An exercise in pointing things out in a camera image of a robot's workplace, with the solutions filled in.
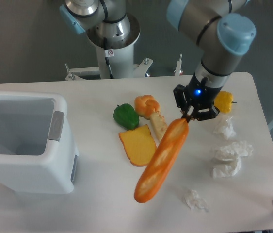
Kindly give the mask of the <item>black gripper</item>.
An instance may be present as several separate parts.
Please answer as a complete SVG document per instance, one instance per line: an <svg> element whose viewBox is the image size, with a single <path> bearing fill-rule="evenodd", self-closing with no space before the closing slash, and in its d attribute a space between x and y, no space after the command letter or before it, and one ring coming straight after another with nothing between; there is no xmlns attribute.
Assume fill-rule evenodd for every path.
<svg viewBox="0 0 273 233"><path fill-rule="evenodd" d="M177 85L173 90L176 105L181 109L182 119L187 123L214 119L220 110L214 106L214 100L222 87L212 88L206 86L208 78L203 77L201 81L194 73L187 86Z"/></svg>

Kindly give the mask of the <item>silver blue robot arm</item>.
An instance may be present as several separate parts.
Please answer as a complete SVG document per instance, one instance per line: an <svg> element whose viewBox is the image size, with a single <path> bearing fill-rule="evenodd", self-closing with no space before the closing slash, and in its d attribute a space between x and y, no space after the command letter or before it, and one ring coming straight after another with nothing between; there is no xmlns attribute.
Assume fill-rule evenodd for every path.
<svg viewBox="0 0 273 233"><path fill-rule="evenodd" d="M172 0L169 23L204 51L187 86L174 89L186 120L217 117L214 100L256 36L253 22L236 10L244 0ZM96 48L103 79L132 78L134 44L140 35L137 19L123 0L66 0L60 14L76 34L86 34Z"/></svg>

